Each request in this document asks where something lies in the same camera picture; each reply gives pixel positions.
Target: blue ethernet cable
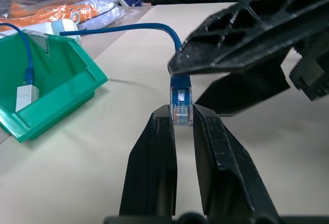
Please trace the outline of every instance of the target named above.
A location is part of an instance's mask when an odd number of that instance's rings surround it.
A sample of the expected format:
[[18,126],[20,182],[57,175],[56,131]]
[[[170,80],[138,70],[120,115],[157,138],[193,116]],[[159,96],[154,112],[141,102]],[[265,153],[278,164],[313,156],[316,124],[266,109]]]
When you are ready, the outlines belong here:
[[[62,36],[69,35],[89,35],[98,33],[108,33],[136,29],[155,29],[161,30],[170,35],[175,44],[176,52],[180,51],[181,42],[177,33],[168,25],[160,23],[143,23],[134,25],[124,25],[113,28],[102,28],[96,30],[64,31],[60,32]],[[176,126],[193,125],[193,103],[192,87],[190,76],[171,76],[170,80],[170,111],[173,123]]]
[[25,44],[25,48],[26,48],[26,52],[27,52],[27,61],[28,61],[28,66],[25,70],[25,76],[24,76],[24,84],[25,85],[30,85],[30,84],[34,84],[34,68],[32,65],[32,52],[31,52],[31,48],[29,45],[29,42],[27,40],[27,37],[25,36],[25,34],[19,29],[19,27],[13,25],[13,24],[9,24],[9,23],[0,23],[0,26],[8,26],[13,28],[14,30],[16,30],[18,32],[18,34],[21,36],[24,44]]

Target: green storage tray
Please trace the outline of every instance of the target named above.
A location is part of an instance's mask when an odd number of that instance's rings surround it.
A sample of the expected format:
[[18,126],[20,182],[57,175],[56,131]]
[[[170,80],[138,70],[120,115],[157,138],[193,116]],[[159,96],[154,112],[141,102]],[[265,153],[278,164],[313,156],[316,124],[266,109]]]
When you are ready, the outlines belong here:
[[25,31],[33,55],[37,101],[15,112],[27,53],[18,34],[0,39],[0,126],[21,143],[35,139],[88,101],[107,81],[96,63],[71,38]]

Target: clear plastic bag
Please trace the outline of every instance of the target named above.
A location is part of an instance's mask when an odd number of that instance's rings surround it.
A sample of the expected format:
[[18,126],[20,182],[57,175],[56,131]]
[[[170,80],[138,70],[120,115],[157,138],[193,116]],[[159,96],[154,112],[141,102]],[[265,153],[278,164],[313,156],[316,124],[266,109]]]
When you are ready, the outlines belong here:
[[79,30],[99,29],[125,15],[117,4],[118,0],[0,0],[0,23],[25,27],[68,18]]

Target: ethernet connector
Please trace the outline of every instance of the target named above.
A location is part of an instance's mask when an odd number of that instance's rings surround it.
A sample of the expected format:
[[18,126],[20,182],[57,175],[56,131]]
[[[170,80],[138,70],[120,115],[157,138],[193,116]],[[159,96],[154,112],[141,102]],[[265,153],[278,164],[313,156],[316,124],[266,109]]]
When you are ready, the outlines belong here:
[[174,125],[193,125],[193,103],[190,76],[171,77],[170,112]]

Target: table surface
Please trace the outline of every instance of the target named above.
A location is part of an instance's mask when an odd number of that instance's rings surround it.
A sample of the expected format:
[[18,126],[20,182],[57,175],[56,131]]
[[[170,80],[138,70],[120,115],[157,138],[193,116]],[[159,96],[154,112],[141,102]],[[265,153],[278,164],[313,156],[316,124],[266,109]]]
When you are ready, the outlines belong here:
[[[138,23],[167,24],[184,40],[227,6],[156,6]],[[97,36],[83,40],[85,45]],[[90,101],[34,141],[8,138],[0,146],[1,223],[102,223],[117,215],[129,153],[152,111],[169,103],[167,63],[173,54],[164,32],[126,32],[95,59],[108,82]],[[289,54],[285,74],[298,58]],[[194,100],[218,76],[192,76]],[[329,213],[328,112],[328,97],[312,103],[291,88],[223,119],[249,151],[282,215]],[[176,214],[201,213],[192,129],[175,128],[175,138]]]

